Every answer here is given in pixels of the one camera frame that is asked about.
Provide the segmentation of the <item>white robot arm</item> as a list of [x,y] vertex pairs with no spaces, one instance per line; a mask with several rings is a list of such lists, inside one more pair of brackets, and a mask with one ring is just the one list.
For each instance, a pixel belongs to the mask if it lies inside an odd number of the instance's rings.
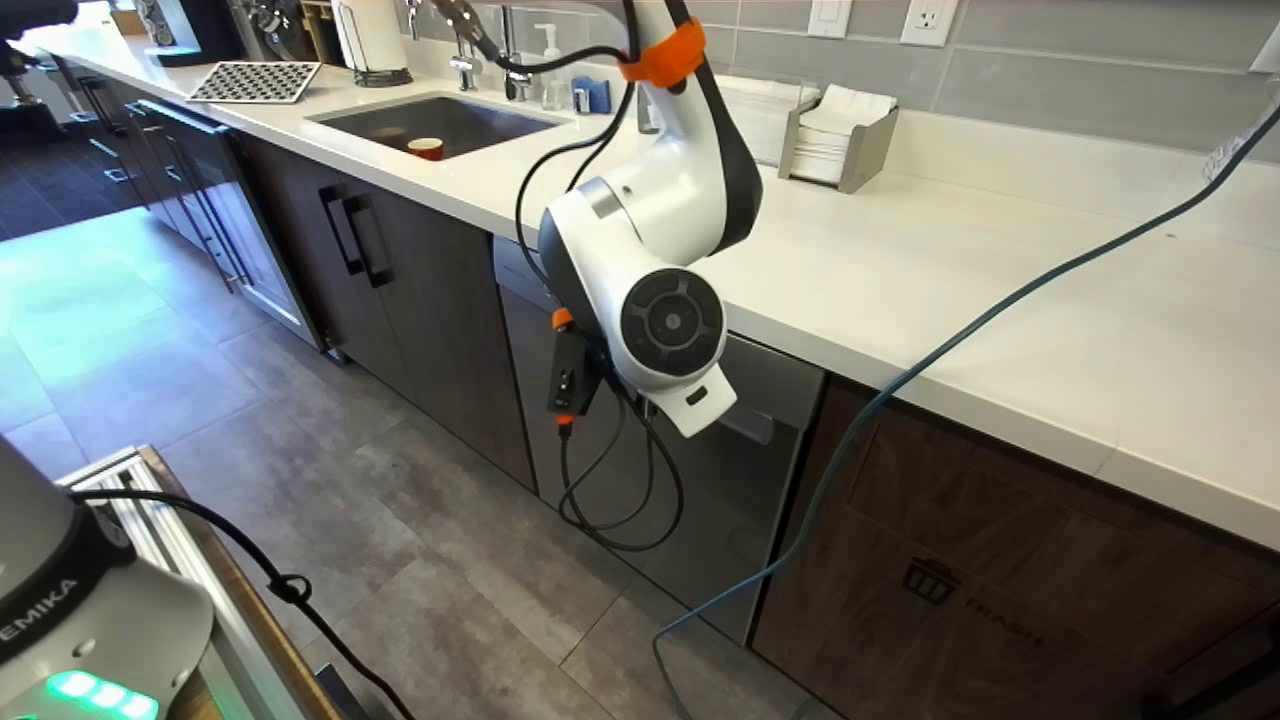
[[695,438],[738,406],[738,392],[722,373],[726,305],[692,260],[751,233],[764,179],[726,107],[689,6],[628,6],[641,35],[628,81],[654,96],[661,131],[628,164],[551,201],[536,256],[607,369],[682,438]]

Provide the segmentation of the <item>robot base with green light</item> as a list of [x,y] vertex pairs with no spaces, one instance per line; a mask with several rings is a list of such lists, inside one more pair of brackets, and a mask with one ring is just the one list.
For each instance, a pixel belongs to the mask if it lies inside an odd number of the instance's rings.
[[137,556],[111,510],[0,446],[0,716],[165,720],[213,639],[213,601]]

